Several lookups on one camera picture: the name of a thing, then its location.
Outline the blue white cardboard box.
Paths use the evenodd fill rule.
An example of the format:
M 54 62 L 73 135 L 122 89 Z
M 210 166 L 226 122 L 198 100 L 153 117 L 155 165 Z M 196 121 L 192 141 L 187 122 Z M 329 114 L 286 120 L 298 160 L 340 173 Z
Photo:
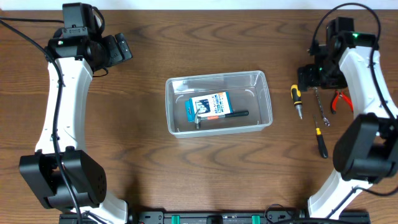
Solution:
M 188 122 L 193 122 L 195 113 L 201 116 L 214 116 L 233 112 L 229 93 L 227 91 L 192 97 L 185 102 Z

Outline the silver combination wrench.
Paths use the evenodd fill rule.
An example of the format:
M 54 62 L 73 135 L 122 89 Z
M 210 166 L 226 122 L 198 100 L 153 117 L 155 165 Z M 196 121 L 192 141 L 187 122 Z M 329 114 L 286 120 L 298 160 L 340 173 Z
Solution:
M 321 101 L 321 98 L 320 98 L 320 94 L 319 94 L 318 88 L 317 88 L 317 87 L 313 87 L 313 90 L 314 90 L 315 97 L 316 97 L 317 102 L 318 102 L 318 107 L 319 107 L 319 109 L 320 109 L 320 115 L 321 115 L 321 118 L 322 118 L 322 120 L 323 120 L 323 122 L 324 122 L 324 125 L 327 126 L 327 127 L 329 127 L 329 126 L 330 126 L 330 121 L 329 121 L 328 118 L 325 116 L 325 113 L 324 113 L 324 109 L 323 109 L 323 105 L 322 105 L 322 101 Z

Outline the thin black yellow screwdriver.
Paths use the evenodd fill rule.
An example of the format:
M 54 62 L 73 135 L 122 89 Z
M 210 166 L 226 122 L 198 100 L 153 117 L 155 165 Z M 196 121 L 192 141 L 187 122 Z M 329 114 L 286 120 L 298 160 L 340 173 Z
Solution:
M 315 115 L 313 115 L 313 120 L 314 120 L 314 123 L 315 123 L 315 131 L 316 131 L 316 138 L 317 138 L 317 143 L 318 143 L 318 151 L 319 151 L 320 156 L 322 158 L 327 159 L 328 158 L 328 150 L 327 150 L 326 145 L 325 145 L 323 134 L 322 134 L 320 128 L 318 127 L 318 122 L 317 122 L 317 119 L 316 119 Z

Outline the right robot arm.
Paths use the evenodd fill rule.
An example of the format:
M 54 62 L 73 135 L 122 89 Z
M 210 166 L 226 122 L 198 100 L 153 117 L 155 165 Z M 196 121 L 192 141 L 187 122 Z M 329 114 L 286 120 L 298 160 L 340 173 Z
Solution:
M 310 196 L 311 218 L 338 220 L 361 192 L 397 173 L 397 106 L 379 64 L 378 37 L 353 30 L 329 31 L 326 43 L 313 41 L 315 62 L 299 68 L 298 93 L 309 88 L 347 88 L 354 120 L 333 151 L 334 169 L 320 190 Z

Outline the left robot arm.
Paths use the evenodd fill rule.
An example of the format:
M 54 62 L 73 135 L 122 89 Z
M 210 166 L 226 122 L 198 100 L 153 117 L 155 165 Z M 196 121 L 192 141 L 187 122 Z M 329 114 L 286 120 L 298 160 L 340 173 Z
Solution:
M 49 40 L 49 98 L 35 152 L 22 156 L 19 170 L 40 204 L 96 223 L 128 223 L 127 202 L 107 190 L 104 169 L 88 155 L 86 100 L 97 70 L 132 58 L 122 33 L 102 37 L 64 33 Z

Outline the small black-handled hammer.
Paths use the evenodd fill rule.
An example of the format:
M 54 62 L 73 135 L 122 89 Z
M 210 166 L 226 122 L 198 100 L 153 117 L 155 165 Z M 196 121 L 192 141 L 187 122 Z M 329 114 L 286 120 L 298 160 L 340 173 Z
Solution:
M 199 130 L 201 126 L 201 122 L 204 120 L 214 120 L 214 119 L 221 119 L 221 118 L 234 118 L 234 117 L 242 117 L 242 116 L 248 116 L 249 111 L 237 111 L 237 112 L 232 112 L 228 114 L 221 114 L 221 115 L 214 115 L 214 116 L 201 116 L 201 113 L 197 111 L 194 116 L 193 122 L 195 123 L 195 129 Z

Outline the black mounting rail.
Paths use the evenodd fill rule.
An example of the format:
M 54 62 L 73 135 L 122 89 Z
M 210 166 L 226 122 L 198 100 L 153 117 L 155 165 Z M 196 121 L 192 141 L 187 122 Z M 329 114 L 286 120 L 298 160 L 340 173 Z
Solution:
M 343 212 L 337 220 L 309 218 L 302 212 L 269 210 L 266 213 L 164 213 L 142 212 L 130 215 L 128 223 L 137 224 L 266 224 L 266 223 L 357 223 L 371 224 L 367 212 Z

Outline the clear plastic container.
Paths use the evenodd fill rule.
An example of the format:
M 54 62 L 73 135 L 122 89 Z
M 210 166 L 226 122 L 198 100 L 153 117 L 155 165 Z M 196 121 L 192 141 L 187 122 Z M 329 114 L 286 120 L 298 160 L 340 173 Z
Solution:
M 273 122 L 260 70 L 170 78 L 165 109 L 169 132 L 176 138 L 261 131 Z

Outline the yellow black stubby screwdriver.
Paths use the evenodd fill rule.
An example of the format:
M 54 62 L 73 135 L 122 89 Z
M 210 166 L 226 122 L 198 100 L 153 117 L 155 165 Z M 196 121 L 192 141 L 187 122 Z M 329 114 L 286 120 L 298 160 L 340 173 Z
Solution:
M 298 85 L 292 85 L 290 87 L 290 94 L 294 103 L 294 107 L 297 110 L 300 119 L 303 119 L 303 109 L 302 109 L 302 99 L 301 99 L 302 94 L 298 88 Z

